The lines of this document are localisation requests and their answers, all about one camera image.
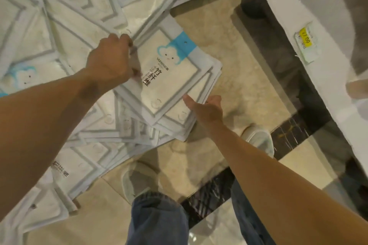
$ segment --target white sneaker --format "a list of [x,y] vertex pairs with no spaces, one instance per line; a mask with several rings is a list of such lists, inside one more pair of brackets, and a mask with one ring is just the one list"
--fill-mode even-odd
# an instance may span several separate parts
[[158,174],[140,162],[127,165],[122,171],[121,180],[124,197],[130,205],[137,196],[148,191],[157,192],[161,186]]
[[241,138],[249,144],[266,152],[271,158],[274,157],[274,143],[271,134],[266,129],[258,125],[251,125],[245,129]]

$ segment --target leg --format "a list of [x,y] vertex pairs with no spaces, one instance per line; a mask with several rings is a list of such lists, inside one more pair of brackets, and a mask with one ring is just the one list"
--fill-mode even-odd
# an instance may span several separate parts
[[[246,129],[242,138],[273,157],[274,148],[269,132],[260,127],[251,126]],[[236,179],[231,189],[231,198],[240,231],[246,243],[248,245],[276,245]]]
[[158,192],[156,173],[133,163],[122,174],[126,200],[132,204],[132,219],[126,245],[187,245],[188,219],[176,201]]

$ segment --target jeans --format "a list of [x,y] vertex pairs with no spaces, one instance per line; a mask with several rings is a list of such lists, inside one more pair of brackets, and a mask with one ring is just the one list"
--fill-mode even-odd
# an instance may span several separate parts
[[[231,196],[246,243],[275,245],[237,180]],[[188,245],[188,238],[186,212],[176,201],[159,192],[146,192],[134,200],[126,245]]]

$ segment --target forearm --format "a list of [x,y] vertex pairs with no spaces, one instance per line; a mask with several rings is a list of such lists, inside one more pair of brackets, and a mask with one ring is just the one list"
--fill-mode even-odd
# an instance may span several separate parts
[[361,217],[222,123],[213,124],[209,134],[277,244],[367,243]]
[[36,184],[102,92],[83,69],[0,99],[0,220]]

